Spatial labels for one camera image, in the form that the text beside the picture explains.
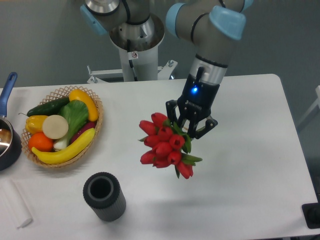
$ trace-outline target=cooking pot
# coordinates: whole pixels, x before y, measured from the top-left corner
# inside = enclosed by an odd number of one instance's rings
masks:
[[[6,119],[8,99],[17,77],[16,72],[9,74],[0,95],[0,171],[10,167],[19,158],[22,150],[19,135]]]

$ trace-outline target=banana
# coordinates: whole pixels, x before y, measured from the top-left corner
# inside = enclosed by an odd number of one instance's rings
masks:
[[[62,164],[77,156],[92,141],[96,133],[90,128],[82,133],[72,144],[56,152],[39,151],[35,147],[31,151],[45,164]]]

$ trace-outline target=wicker basket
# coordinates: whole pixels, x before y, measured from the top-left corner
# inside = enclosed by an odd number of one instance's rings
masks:
[[[82,150],[77,156],[75,156],[74,158],[70,159],[69,161],[66,161],[64,163],[60,163],[60,164],[46,164],[42,161],[39,160],[39,158],[32,152],[30,151],[30,149],[28,148],[28,142],[29,139],[31,138],[31,133],[28,132],[26,129],[23,129],[22,131],[22,135],[21,135],[21,143],[22,143],[22,151],[24,152],[24,154],[26,155],[26,157],[31,160],[33,163],[44,167],[44,168],[61,168],[70,164],[73,164],[75,161],[77,161],[78,159],[80,159],[88,150],[88,148],[90,148],[90,146],[93,144],[93,142],[95,141],[101,126],[102,126],[102,122],[103,122],[103,116],[104,116],[104,109],[103,109],[103,105],[102,102],[99,98],[98,95],[96,95],[92,90],[89,90],[85,87],[78,87],[78,86],[66,86],[64,88],[60,88],[60,89],[56,89],[54,92],[51,92],[50,95],[47,95],[45,99],[42,100],[42,102],[40,102],[39,105],[41,104],[45,104],[47,102],[50,102],[52,100],[56,100],[56,99],[60,99],[63,97],[67,97],[69,96],[69,93],[74,90],[74,89],[80,89],[84,92],[86,92],[93,100],[93,102],[95,103],[97,109],[98,109],[98,120],[95,126],[95,135],[93,140],[89,143],[89,145]]]

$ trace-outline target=blue led light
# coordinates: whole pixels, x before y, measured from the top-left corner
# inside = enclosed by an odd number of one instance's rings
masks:
[[[197,86],[194,86],[192,89],[191,89],[191,92],[193,94],[195,94],[196,92],[198,92],[198,87]]]

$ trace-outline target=light blue joint cover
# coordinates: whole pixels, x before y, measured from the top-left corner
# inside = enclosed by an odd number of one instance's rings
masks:
[[[178,12],[183,5],[185,5],[185,3],[176,3],[172,5],[172,7],[170,7],[165,17],[166,28],[168,29],[169,33],[171,33],[173,36],[177,38],[178,36],[176,32],[176,19],[177,19]]]
[[[209,18],[212,24],[227,37],[233,40],[241,39],[246,25],[246,17],[242,13],[215,6],[210,12]]]
[[[244,5],[242,11],[246,10],[248,7],[250,7],[254,3],[254,0],[244,0]]]
[[[108,31],[104,29],[104,27],[98,22],[97,19],[91,14],[91,12],[86,8],[85,5],[80,7],[80,11],[82,16],[84,17],[85,22],[89,25],[89,27],[98,35],[107,34]]]

